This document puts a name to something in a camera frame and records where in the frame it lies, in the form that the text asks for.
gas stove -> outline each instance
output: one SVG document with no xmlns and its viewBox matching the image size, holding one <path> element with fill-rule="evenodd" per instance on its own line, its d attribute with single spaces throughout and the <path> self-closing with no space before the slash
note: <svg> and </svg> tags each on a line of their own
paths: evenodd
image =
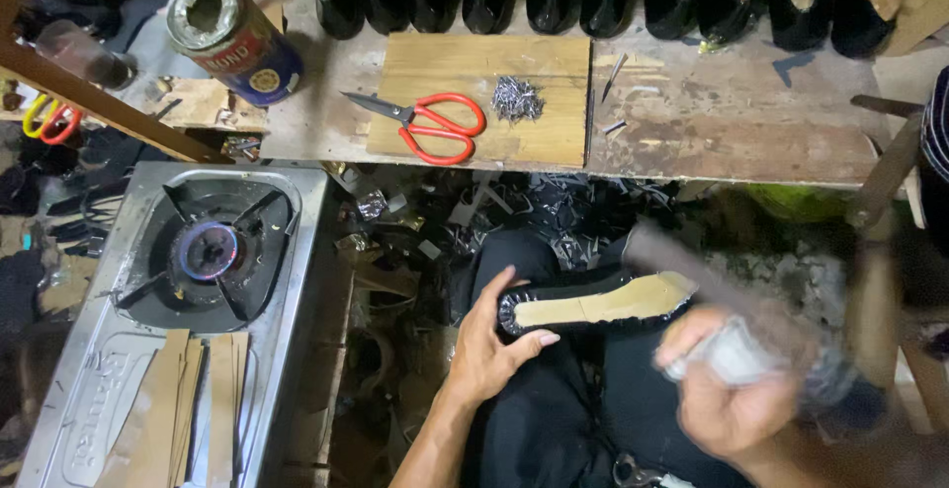
<svg viewBox="0 0 949 488">
<path fill-rule="evenodd" d="M 47 392 L 17 486 L 92 488 L 167 329 L 198 338 L 246 330 L 235 486 L 253 488 L 282 450 L 276 419 L 302 352 L 320 271 L 329 180 L 319 170 L 136 166 Z M 195 398 L 186 487 L 204 486 L 211 390 Z M 281 460 L 268 460 L 279 465 Z"/>
</svg>

tin can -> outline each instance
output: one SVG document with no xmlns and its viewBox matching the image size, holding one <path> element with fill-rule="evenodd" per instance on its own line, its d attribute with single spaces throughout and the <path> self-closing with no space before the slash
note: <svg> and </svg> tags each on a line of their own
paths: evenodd
<svg viewBox="0 0 949 488">
<path fill-rule="evenodd" d="M 302 60 L 253 0 L 169 0 L 174 49 L 254 106 L 290 95 Z"/>
</svg>

hand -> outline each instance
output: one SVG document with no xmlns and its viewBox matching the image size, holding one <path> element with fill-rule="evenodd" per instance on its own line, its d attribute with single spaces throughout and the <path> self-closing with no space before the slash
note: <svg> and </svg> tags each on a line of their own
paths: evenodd
<svg viewBox="0 0 949 488">
<path fill-rule="evenodd" d="M 728 314 L 714 307 L 695 307 L 671 324 L 656 351 L 666 367 L 715 333 Z M 679 425 L 707 453 L 741 462 L 794 416 L 801 380 L 782 372 L 739 388 L 721 382 L 707 364 L 689 364 L 680 383 Z"/>
<path fill-rule="evenodd" d="M 497 298 L 512 284 L 514 266 L 507 266 L 481 290 L 481 297 L 461 321 L 455 358 L 442 391 L 477 407 L 497 395 L 525 361 L 560 340 L 549 330 L 534 330 L 505 346 L 497 338 Z"/>
</svg>

nail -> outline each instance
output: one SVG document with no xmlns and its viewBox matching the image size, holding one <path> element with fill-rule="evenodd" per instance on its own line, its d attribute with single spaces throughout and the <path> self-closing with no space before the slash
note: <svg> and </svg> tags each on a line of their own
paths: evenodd
<svg viewBox="0 0 949 488">
<path fill-rule="evenodd" d="M 547 347 L 552 346 L 560 341 L 560 334 L 547 334 L 540 337 L 540 345 Z"/>
</svg>

workbench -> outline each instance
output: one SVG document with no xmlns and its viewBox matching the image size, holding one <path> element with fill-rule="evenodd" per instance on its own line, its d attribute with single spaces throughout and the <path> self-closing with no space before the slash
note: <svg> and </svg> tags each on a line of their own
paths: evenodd
<svg viewBox="0 0 949 488">
<path fill-rule="evenodd" d="M 298 93 L 269 109 L 261 156 L 421 164 L 415 156 L 367 153 L 370 113 L 339 94 L 375 91 L 386 37 L 366 25 L 352 40 L 330 39 L 317 19 L 316 0 L 291 0 L 284 16 L 287 35 L 302 52 L 305 76 Z M 771 44 L 767 18 L 740 43 L 704 54 L 697 38 L 663 42 L 644 26 L 641 2 L 621 36 L 593 42 L 590 89 L 595 96 L 584 173 L 854 186 L 875 162 L 868 136 L 884 146 L 889 142 L 883 117 L 849 104 L 854 94 L 879 94 L 872 61 L 841 57 L 829 42 L 814 53 L 789 54 Z M 468 33 L 460 13 L 450 33 Z M 505 34 L 532 34 L 523 3 Z M 562 37 L 584 34 L 574 26 Z M 623 52 L 629 59 L 600 104 Z M 787 73 L 790 85 L 775 66 L 788 58 L 799 64 Z M 623 129 L 609 137 L 600 132 L 622 119 L 627 122 Z M 461 167 L 576 171 L 504 161 L 470 161 Z"/>
</svg>

